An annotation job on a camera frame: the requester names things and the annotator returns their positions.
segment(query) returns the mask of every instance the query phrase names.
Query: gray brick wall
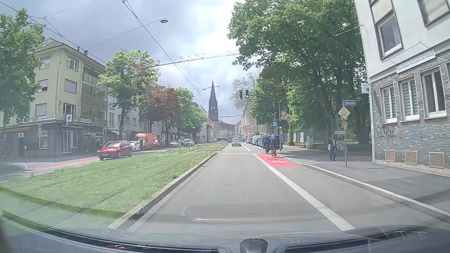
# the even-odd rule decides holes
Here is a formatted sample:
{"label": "gray brick wall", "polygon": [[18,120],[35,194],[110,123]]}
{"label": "gray brick wall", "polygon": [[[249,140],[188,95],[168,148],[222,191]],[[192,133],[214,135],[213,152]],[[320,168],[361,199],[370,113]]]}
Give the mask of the gray brick wall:
{"label": "gray brick wall", "polygon": [[[450,50],[440,53],[435,59],[399,74],[392,74],[373,83],[375,159],[384,160],[384,150],[396,150],[396,162],[404,162],[405,150],[417,151],[418,165],[428,166],[429,152],[445,152],[445,167],[450,168]],[[420,72],[440,66],[443,79],[447,117],[425,119],[423,86]],[[419,120],[401,122],[400,90],[398,81],[414,75],[419,103]],[[394,84],[397,123],[385,124],[382,120],[380,87]]]}

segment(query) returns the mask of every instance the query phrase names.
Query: cloud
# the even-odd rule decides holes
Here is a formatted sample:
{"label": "cloud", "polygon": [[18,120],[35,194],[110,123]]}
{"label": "cloud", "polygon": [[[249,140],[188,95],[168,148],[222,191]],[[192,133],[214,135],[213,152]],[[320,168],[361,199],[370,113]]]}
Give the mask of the cloud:
{"label": "cloud", "polygon": [[[180,56],[236,50],[235,41],[226,36],[235,0],[128,0],[135,14],[143,24],[167,18],[168,23],[155,22],[147,28],[173,61]],[[82,48],[90,48],[102,41],[140,26],[133,14],[121,0],[7,0],[16,9],[26,8],[32,16],[44,17],[64,37]],[[46,37],[64,41],[46,31]],[[171,60],[143,29],[137,29],[90,50],[103,61],[111,58],[118,50],[141,49],[160,63]],[[232,82],[245,75],[241,66],[233,66],[234,56],[204,59],[177,64],[196,88],[216,86],[219,116],[240,114],[230,101]],[[210,90],[200,94],[180,73],[175,65],[159,67],[161,85],[186,87],[195,94],[194,101],[208,108]],[[224,118],[235,124],[239,117]]]}

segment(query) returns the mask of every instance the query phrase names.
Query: red car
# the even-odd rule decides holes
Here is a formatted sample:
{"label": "red car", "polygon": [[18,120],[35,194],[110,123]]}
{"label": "red car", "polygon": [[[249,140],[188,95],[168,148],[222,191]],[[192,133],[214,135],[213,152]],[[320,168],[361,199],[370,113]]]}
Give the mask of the red car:
{"label": "red car", "polygon": [[166,147],[166,142],[163,140],[155,140],[155,143],[153,144],[158,149],[162,149]]}
{"label": "red car", "polygon": [[122,156],[133,155],[133,145],[127,140],[115,140],[108,142],[99,151],[99,159],[105,158],[122,158]]}

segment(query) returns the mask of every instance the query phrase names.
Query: grass median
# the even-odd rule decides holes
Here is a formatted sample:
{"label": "grass median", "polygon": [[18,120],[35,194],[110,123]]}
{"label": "grass median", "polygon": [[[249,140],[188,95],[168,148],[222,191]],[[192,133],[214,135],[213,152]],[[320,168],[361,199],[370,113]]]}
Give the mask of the grass median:
{"label": "grass median", "polygon": [[[226,143],[196,146],[190,152],[182,148],[181,153],[179,149],[148,153],[42,176],[16,178],[0,184],[0,201],[6,201],[0,205],[13,214],[26,214],[31,218],[42,215],[45,209],[61,210],[57,217],[52,217],[52,224],[47,223],[49,226],[65,222],[75,214],[116,219],[143,200],[152,198],[165,185],[224,145]],[[95,227],[104,227],[110,220],[95,222]]]}

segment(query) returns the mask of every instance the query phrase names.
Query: apartment building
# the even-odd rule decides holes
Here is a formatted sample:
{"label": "apartment building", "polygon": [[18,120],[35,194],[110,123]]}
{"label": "apartment building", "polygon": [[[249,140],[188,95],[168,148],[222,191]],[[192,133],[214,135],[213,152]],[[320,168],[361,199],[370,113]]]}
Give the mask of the apartment building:
{"label": "apartment building", "polygon": [[450,168],[449,0],[356,0],[374,158]]}
{"label": "apartment building", "polygon": [[[105,91],[95,86],[105,67],[64,43],[47,39],[36,56],[41,66],[36,80],[41,88],[30,106],[30,118],[7,125],[8,156],[54,157],[92,152],[103,141],[106,125]],[[66,124],[66,115],[72,122]]]}
{"label": "apartment building", "polygon": [[[116,102],[117,100],[113,96],[110,95],[108,97],[108,137],[105,138],[105,142],[119,139],[119,126],[122,116],[122,108],[119,108],[118,106],[114,107],[113,103]],[[121,140],[135,140],[136,134],[150,132],[149,127],[152,128],[151,133],[155,135],[155,139],[159,139],[161,137],[161,121],[154,122],[153,125],[149,126],[148,121],[140,120],[138,106],[132,108],[125,117],[122,132],[123,136],[120,138]]]}

